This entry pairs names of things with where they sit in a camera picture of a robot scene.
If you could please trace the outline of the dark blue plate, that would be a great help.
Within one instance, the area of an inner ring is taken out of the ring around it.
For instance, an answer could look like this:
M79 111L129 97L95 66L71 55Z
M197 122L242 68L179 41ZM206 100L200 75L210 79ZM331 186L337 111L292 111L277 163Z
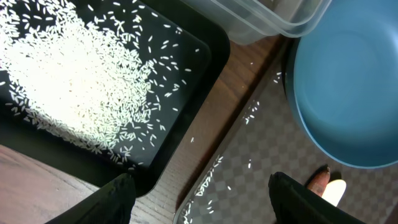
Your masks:
M321 151L363 169L397 162L397 0L332 1L292 65L290 108Z

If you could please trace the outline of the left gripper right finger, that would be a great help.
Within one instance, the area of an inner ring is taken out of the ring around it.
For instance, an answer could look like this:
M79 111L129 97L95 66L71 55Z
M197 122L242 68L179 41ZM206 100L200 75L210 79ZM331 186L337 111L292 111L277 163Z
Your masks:
M270 176L268 188L277 224L364 224L283 172Z

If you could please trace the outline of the white rice pile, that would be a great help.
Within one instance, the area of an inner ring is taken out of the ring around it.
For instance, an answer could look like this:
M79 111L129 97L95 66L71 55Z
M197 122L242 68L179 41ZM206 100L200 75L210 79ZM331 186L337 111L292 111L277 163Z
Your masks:
M2 108L131 171L154 160L209 60L141 1L1 1Z

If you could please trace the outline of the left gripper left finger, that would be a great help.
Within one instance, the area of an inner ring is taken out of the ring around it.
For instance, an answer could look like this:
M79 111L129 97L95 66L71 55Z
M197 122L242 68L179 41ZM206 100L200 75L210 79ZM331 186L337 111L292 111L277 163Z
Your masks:
M124 173L46 224L129 224L135 201L134 179Z

